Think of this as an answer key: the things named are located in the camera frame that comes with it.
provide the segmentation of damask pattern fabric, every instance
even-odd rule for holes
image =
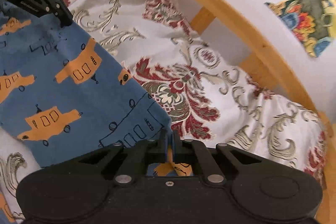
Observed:
[[[1,7],[3,13],[7,14],[0,22],[7,23],[3,26],[2,34],[0,30],[0,54],[3,49],[7,51],[7,55],[1,59],[4,61],[0,63],[0,68],[5,70],[3,79],[9,79],[9,76],[16,79],[14,73],[17,70],[8,64],[17,51],[20,68],[28,61],[42,62],[48,59],[55,62],[45,67],[40,65],[41,68],[35,71],[30,70],[30,66],[19,69],[17,79],[20,82],[13,85],[15,88],[0,104],[0,122],[5,130],[0,133],[13,143],[7,150],[0,147],[0,157],[4,162],[8,158],[10,162],[15,159],[20,165],[16,169],[17,182],[39,166],[95,150],[99,145],[118,140],[126,146],[134,145],[140,139],[137,134],[141,134],[141,131],[134,131],[134,126],[119,127],[118,117],[112,119],[115,104],[111,100],[130,94],[137,98],[144,95],[145,112],[149,106],[155,107],[153,112],[150,111],[153,114],[151,124],[155,123],[154,120],[161,123],[156,123],[154,130],[147,132],[154,134],[161,125],[171,127],[179,132],[182,139],[201,140],[208,147],[220,142],[230,143],[321,179],[325,136],[317,115],[259,87],[240,68],[228,65],[211,48],[211,42],[203,41],[191,29],[171,0],[66,2],[78,24],[73,24],[69,29],[59,29],[58,21],[53,16],[36,19],[27,14],[22,16],[22,10],[17,8]],[[47,43],[44,38],[39,40],[40,32],[51,42]],[[10,43],[12,37],[16,39],[15,49]],[[82,54],[88,50],[89,55]],[[93,57],[97,63],[95,66],[99,66],[94,73],[86,76],[83,83],[80,77],[76,78],[76,74],[70,76],[65,69],[75,66],[73,61],[80,55],[88,57],[89,62],[93,62]],[[34,85],[44,79],[42,71],[48,71],[45,77],[50,82],[43,89],[41,87],[40,94],[32,94]],[[123,75],[128,75],[126,83],[123,82]],[[58,100],[40,99],[41,94],[46,97],[50,93],[62,97],[58,97]],[[23,98],[27,98],[27,109],[18,106]],[[122,110],[129,110],[136,102],[135,97],[127,98]],[[10,103],[17,104],[20,111],[16,115],[13,111],[7,112],[7,109],[13,109]],[[55,113],[63,122],[61,128],[51,131],[50,134],[54,136],[46,136],[44,132],[34,129],[36,117],[51,114],[51,121],[52,118],[56,119]],[[141,114],[134,116],[134,119],[144,123],[144,128],[149,128],[145,118]],[[118,136],[119,129],[132,134]],[[59,131],[58,135],[53,134],[55,131]],[[52,154],[46,152],[50,148],[53,149]],[[151,166],[149,174],[191,175],[192,171],[189,166],[175,165],[170,161]],[[1,184],[4,198],[0,198],[0,219],[20,222],[22,215],[15,196],[11,195],[15,193],[13,188],[9,191],[5,182]]]

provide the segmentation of bed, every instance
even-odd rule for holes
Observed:
[[[196,0],[203,8],[190,23],[175,0],[64,1],[73,20],[169,114],[171,128],[182,139],[201,140],[208,147],[226,142],[313,175],[325,188],[318,220],[332,223],[335,149],[326,149],[331,126],[274,47],[242,15],[223,0]],[[242,65],[248,73],[227,64],[211,41],[200,37],[214,18],[252,49]],[[274,81],[289,99],[268,89]],[[17,183],[41,166],[24,142],[6,132],[1,138],[8,144],[1,150],[1,164],[15,169],[10,178],[15,193]],[[26,161],[16,155],[9,165],[13,153]],[[1,192],[4,223],[21,222],[4,180]]]

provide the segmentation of colorful tapestry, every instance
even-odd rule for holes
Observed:
[[[336,0],[285,0],[266,4],[312,57],[320,56],[336,37]]]

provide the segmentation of curved wooden rail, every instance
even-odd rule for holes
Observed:
[[[315,105],[294,72],[272,44],[243,15],[224,0],[196,1],[250,47],[258,59],[268,68],[271,75],[284,88],[292,101],[316,111]]]

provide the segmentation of orange submarine print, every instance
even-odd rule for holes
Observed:
[[[48,139],[51,136],[59,135],[62,132],[70,132],[70,123],[81,118],[82,113],[73,109],[70,112],[62,114],[56,106],[42,111],[38,105],[35,115],[26,118],[31,130],[21,133],[17,136],[21,140],[43,141],[48,146]]]
[[[125,85],[128,82],[128,80],[130,80],[131,78],[132,78],[132,75],[125,68],[122,68],[118,76],[118,81],[120,85]]]
[[[5,200],[5,197],[3,196],[2,193],[0,193],[0,210],[2,210],[7,217],[8,221],[10,223],[14,223],[15,219],[14,216],[12,215],[11,211],[9,210],[8,204]]]
[[[0,104],[9,96],[16,88],[20,91],[25,91],[25,86],[33,84],[35,81],[34,75],[22,77],[17,71],[11,75],[4,74],[0,76]]]
[[[82,44],[82,52],[76,59],[63,63],[64,68],[55,77],[58,84],[69,76],[76,84],[81,84],[90,78],[98,84],[95,72],[101,64],[101,58],[95,52],[96,43],[91,37],[86,45]]]
[[[2,25],[2,29],[0,30],[0,35],[4,35],[4,34],[9,34],[16,32],[17,30],[28,26],[31,24],[31,20],[26,20],[24,22],[20,22],[19,20],[17,20],[16,18],[12,17],[10,18],[6,24]]]

